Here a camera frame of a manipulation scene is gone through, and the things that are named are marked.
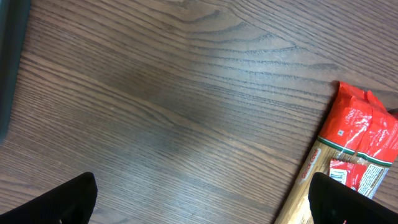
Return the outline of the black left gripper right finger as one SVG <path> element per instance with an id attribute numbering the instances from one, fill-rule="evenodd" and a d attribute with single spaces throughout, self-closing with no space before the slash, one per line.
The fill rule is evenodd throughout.
<path id="1" fill-rule="evenodd" d="M 315 224 L 397 224 L 397 213 L 317 172 L 308 192 Z"/>

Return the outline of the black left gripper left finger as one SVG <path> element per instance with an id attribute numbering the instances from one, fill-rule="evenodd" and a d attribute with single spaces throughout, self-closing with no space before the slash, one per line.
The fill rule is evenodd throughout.
<path id="1" fill-rule="evenodd" d="M 87 224 L 96 205 L 95 176 L 85 172 L 1 215 L 1 224 Z"/>

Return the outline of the orange spaghetti package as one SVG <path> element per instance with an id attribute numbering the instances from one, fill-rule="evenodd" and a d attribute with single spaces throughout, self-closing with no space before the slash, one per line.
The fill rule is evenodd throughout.
<path id="1" fill-rule="evenodd" d="M 308 191 L 321 172 L 373 198 L 397 157 L 397 115 L 372 91 L 339 83 L 333 106 L 276 223 L 313 223 Z"/>

